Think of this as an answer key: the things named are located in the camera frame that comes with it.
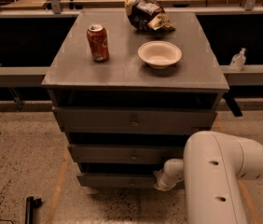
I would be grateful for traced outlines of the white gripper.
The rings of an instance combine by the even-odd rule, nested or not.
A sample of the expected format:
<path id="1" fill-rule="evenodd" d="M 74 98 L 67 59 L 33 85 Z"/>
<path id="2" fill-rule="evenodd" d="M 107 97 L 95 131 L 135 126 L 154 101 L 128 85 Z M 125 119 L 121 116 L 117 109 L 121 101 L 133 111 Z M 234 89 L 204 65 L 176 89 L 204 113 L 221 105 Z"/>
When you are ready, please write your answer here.
<path id="1" fill-rule="evenodd" d="M 154 188 L 160 191 L 168 191 L 173 189 L 176 186 L 177 181 L 166 175 L 163 170 L 153 172 L 156 182 Z"/>

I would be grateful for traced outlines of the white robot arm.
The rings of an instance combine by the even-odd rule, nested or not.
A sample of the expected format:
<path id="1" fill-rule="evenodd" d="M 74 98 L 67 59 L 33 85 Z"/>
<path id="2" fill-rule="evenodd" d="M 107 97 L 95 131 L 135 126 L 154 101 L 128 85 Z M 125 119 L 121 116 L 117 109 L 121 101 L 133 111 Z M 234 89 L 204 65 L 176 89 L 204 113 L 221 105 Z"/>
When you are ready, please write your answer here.
<path id="1" fill-rule="evenodd" d="M 181 159 L 170 159 L 154 173 L 155 188 L 167 191 L 183 181 L 187 224 L 247 224 L 240 179 L 263 178 L 263 146 L 235 135 L 192 134 Z"/>

